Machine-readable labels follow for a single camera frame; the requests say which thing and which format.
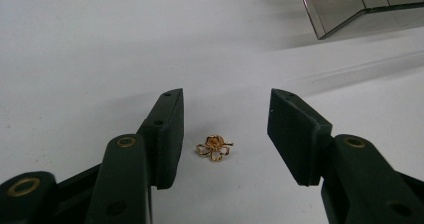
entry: gold jewelry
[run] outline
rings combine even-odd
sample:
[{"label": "gold jewelry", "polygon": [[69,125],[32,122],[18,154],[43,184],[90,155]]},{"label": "gold jewelry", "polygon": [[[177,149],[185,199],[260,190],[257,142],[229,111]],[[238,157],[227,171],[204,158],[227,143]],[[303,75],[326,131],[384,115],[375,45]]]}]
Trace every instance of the gold jewelry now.
[{"label": "gold jewelry", "polygon": [[224,142],[224,138],[219,135],[211,135],[206,138],[205,144],[199,144],[196,146],[197,154],[199,156],[209,156],[209,160],[213,162],[220,161],[223,156],[230,154],[230,148],[233,146],[232,142]]}]

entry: brass screw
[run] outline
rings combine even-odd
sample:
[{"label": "brass screw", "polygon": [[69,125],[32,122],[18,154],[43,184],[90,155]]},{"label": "brass screw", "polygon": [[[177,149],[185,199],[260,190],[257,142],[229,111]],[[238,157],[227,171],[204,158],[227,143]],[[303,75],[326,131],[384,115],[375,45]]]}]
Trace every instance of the brass screw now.
[{"label": "brass screw", "polygon": [[[23,185],[26,183],[31,183],[31,186],[23,190],[17,190],[20,185]],[[15,184],[13,184],[13,186],[11,186],[7,190],[7,195],[11,197],[24,196],[26,194],[33,192],[35,189],[37,189],[40,186],[40,183],[41,183],[40,178],[37,178],[37,177],[23,178],[17,181]]]},{"label": "brass screw", "polygon": [[344,139],[344,142],[347,145],[355,147],[355,148],[365,147],[365,142],[363,142],[362,140],[356,139],[356,138],[352,138],[352,137],[348,137],[348,138]]},{"label": "brass screw", "polygon": [[116,145],[118,147],[124,148],[124,147],[131,147],[135,143],[136,143],[136,140],[134,137],[123,137],[116,142]]}]

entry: flower-shaped earring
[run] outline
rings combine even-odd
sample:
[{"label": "flower-shaped earring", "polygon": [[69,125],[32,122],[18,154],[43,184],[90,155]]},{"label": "flower-shaped earring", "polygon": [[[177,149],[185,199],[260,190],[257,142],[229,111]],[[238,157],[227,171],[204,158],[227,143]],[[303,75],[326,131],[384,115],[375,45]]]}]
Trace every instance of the flower-shaped earring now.
[{"label": "flower-shaped earring", "polygon": [[209,156],[209,159],[213,162],[220,161],[223,156],[230,154],[230,148],[233,146],[232,142],[224,142],[224,138],[219,135],[212,135],[206,138],[205,144],[199,144],[196,146],[197,154],[199,156]]}]

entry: white table surface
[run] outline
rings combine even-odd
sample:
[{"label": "white table surface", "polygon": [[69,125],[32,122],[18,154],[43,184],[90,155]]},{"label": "white table surface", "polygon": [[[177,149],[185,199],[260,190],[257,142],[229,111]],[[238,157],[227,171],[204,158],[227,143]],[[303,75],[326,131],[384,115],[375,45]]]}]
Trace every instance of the white table surface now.
[{"label": "white table surface", "polygon": [[[0,182],[101,162],[159,95],[184,88],[185,138],[155,223],[328,223],[266,134],[271,88],[424,180],[424,28],[318,41],[302,0],[0,0]],[[235,143],[199,158],[206,136]]]}]

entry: transparent plastic part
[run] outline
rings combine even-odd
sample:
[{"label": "transparent plastic part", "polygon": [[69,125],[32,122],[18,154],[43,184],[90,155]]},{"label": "transparent plastic part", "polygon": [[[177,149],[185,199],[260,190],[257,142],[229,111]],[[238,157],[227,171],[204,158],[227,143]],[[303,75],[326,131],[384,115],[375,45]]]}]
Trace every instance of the transparent plastic part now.
[{"label": "transparent plastic part", "polygon": [[303,0],[318,39],[424,26],[424,0]]}]

